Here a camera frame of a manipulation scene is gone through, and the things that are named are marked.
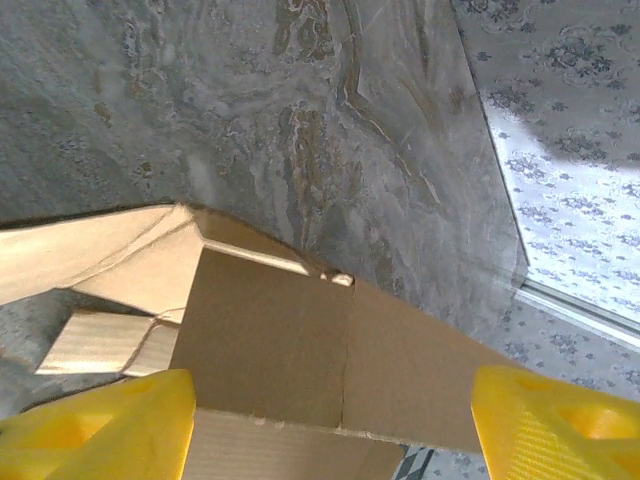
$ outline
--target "floral pattern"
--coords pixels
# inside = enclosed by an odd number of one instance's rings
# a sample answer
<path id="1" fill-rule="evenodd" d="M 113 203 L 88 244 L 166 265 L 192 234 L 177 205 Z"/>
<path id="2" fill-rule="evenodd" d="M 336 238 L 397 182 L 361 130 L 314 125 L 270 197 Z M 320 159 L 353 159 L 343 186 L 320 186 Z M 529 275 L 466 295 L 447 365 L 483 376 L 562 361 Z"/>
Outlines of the floral pattern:
<path id="1" fill-rule="evenodd" d="M 533 371 L 606 391 L 640 398 L 640 352 L 516 301 L 494 332 L 477 339 L 506 353 Z M 480 455 L 436 451 L 423 479 L 488 480 Z"/>
<path id="2" fill-rule="evenodd" d="M 452 1 L 530 277 L 640 321 L 640 2 Z"/>

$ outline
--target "gray marble wall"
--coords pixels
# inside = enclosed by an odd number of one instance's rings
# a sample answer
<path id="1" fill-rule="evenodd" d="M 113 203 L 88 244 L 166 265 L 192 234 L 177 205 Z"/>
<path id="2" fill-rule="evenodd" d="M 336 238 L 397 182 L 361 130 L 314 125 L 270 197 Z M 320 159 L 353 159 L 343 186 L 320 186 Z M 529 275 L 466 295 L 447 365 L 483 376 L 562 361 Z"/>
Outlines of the gray marble wall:
<path id="1" fill-rule="evenodd" d="M 447 0 L 4 0 L 0 219 L 215 206 L 466 330 L 519 238 Z"/>

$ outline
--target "corrugated cardboard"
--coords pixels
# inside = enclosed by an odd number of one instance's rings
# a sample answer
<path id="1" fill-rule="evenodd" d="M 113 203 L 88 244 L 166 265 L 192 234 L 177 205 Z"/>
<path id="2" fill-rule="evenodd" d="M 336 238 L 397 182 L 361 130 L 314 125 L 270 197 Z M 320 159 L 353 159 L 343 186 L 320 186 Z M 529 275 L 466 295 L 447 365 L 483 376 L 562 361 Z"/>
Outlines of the corrugated cardboard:
<path id="1" fill-rule="evenodd" d="M 150 207 L 0 232 L 0 269 L 0 302 L 70 286 L 150 313 L 76 314 L 41 370 L 150 373 L 164 368 L 179 330 L 171 366 L 191 371 L 199 416 L 227 419 L 214 430 L 249 429 L 274 458 L 293 432 L 310 444 L 344 443 L 336 452 L 347 443 L 387 448 L 372 438 L 478 452 L 475 370 L 513 365 L 366 281 L 210 210 Z M 78 349 L 82 339 L 91 348 Z M 212 428 L 201 434 L 219 435 Z M 316 465 L 315 454 L 287 451 Z M 316 478 L 282 476 L 287 462 L 274 462 L 273 476 L 260 478 Z M 354 478 L 355 467 L 339 463 Z"/>

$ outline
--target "yellow plastic part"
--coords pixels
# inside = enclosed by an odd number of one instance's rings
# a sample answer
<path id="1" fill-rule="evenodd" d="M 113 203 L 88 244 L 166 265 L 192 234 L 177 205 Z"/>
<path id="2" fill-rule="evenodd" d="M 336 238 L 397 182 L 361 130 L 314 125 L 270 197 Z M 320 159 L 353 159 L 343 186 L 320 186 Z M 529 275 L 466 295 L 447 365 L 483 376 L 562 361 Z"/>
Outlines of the yellow plastic part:
<path id="1" fill-rule="evenodd" d="M 492 366 L 472 410 L 492 480 L 640 479 L 640 403 Z"/>
<path id="2" fill-rule="evenodd" d="M 74 395 L 0 422 L 0 480 L 174 480 L 195 411 L 186 370 Z"/>

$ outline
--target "cardboard box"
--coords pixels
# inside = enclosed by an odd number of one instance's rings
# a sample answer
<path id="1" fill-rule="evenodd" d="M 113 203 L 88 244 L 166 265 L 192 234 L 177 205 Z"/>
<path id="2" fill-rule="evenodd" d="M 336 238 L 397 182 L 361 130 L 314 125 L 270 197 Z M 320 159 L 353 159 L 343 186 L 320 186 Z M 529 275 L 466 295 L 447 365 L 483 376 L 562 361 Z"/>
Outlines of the cardboard box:
<path id="1" fill-rule="evenodd" d="M 0 303 L 69 287 L 149 312 L 77 312 L 40 371 L 188 368 L 198 412 L 185 478 L 390 478 L 393 443 L 479 452 L 475 370 L 515 365 L 207 209 L 5 230 L 0 269 Z"/>

